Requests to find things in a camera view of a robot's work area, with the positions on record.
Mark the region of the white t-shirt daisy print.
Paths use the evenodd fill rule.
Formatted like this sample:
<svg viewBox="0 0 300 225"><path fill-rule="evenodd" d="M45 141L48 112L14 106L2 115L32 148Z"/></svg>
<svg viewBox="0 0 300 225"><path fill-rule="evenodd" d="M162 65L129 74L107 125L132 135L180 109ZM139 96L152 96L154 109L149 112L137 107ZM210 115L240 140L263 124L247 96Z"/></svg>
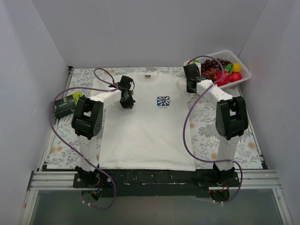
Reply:
<svg viewBox="0 0 300 225"><path fill-rule="evenodd" d="M104 115L99 166L106 169L194 171L194 159L183 144L183 125L191 95L184 78L160 72L130 73L134 80L132 109L120 103ZM190 126L186 143L192 148Z"/></svg>

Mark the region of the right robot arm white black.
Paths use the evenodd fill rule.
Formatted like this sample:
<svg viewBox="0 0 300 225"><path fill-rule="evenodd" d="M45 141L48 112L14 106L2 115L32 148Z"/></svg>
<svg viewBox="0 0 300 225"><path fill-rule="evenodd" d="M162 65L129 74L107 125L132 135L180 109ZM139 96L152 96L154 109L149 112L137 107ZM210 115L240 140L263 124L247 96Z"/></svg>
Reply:
<svg viewBox="0 0 300 225"><path fill-rule="evenodd" d="M235 165L239 165L235 160L235 152L239 138L248 128L248 116L245 99L241 96L233 97L220 89L215 82L201 75L199 63L185 65L183 67L186 77L187 92L197 93L199 99L205 97L216 109L215 126L220 136L218 146L218 158L216 160L204 160L196 157L188 149L186 143L186 126L189 116L197 104L191 106L183 125L183 144L188 154L194 159L212 163L213 168L209 172L209 177L201 182L214 183L217 186L225 185L234 177Z"/></svg>

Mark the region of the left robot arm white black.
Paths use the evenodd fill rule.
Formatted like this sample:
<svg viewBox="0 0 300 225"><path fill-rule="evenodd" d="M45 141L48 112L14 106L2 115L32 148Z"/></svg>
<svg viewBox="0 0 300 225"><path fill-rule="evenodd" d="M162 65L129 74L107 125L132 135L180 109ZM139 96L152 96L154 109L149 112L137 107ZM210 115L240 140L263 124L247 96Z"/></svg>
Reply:
<svg viewBox="0 0 300 225"><path fill-rule="evenodd" d="M100 176L96 172L99 154L97 136L102 127L104 110L117 102L124 109L132 109L135 103L132 97L134 86L132 78L122 76L119 82L110 85L105 92L92 97L82 96L78 100L71 126L78 137L82 160L75 170L88 187L93 188L100 183Z"/></svg>

